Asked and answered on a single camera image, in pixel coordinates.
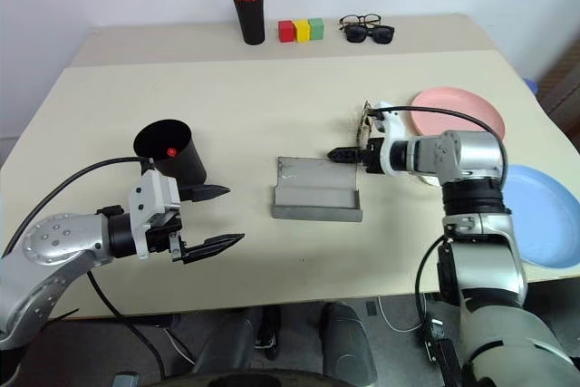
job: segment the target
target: blue plate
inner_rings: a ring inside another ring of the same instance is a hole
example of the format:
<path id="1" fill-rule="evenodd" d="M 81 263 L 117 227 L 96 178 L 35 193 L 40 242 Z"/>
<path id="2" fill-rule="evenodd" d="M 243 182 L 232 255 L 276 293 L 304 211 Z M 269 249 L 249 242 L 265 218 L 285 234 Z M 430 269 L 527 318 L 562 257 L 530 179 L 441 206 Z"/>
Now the blue plate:
<path id="1" fill-rule="evenodd" d="M 504 202 L 512 210 L 524 260 L 554 268 L 580 263 L 580 203 L 557 180 L 537 169 L 510 165 Z"/>

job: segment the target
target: yellow block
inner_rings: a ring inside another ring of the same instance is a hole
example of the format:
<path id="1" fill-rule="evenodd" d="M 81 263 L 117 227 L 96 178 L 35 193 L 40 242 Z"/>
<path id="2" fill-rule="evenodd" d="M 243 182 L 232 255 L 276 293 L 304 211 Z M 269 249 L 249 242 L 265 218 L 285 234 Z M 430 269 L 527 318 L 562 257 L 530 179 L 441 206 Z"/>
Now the yellow block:
<path id="1" fill-rule="evenodd" d="M 310 24 L 308 20 L 294 20 L 294 27 L 296 28 L 296 41 L 303 43 L 310 40 Z"/>

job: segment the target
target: pink plate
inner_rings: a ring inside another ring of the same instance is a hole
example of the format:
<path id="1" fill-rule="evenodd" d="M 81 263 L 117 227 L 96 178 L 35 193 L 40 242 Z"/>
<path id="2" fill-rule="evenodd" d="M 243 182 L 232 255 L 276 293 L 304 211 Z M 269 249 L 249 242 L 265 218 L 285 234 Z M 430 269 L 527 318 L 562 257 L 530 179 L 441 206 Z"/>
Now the pink plate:
<path id="1" fill-rule="evenodd" d="M 411 105 L 463 112 L 485 122 L 496 131 L 502 140 L 506 133 L 506 125 L 501 115 L 499 115 L 499 112 L 496 111 L 496 108 L 477 94 L 461 90 L 460 88 L 451 88 L 449 86 L 430 88 L 417 95 Z M 412 111 L 411 119 L 421 135 L 440 135 L 442 132 L 448 130 L 483 130 L 469 121 L 441 113 Z"/>

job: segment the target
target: sunglasses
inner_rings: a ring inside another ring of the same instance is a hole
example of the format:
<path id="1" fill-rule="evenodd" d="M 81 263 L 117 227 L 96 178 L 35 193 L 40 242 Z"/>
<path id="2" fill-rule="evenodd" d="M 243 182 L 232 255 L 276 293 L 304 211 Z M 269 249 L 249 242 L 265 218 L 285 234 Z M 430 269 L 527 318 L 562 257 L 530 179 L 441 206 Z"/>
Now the sunglasses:
<path id="1" fill-rule="evenodd" d="M 381 16 L 377 14 L 347 15 L 338 23 L 349 43 L 362 43 L 370 36 L 377 44 L 388 44 L 395 33 L 394 27 L 381 25 Z"/>

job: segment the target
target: green block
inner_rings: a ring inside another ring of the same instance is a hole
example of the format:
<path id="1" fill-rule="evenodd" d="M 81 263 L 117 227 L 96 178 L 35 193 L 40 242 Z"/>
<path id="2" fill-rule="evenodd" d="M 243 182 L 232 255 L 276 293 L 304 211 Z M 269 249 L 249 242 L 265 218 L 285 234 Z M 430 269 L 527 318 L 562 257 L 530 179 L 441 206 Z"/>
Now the green block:
<path id="1" fill-rule="evenodd" d="M 324 22 L 322 18 L 309 18 L 310 24 L 310 39 L 322 40 L 324 36 Z"/>

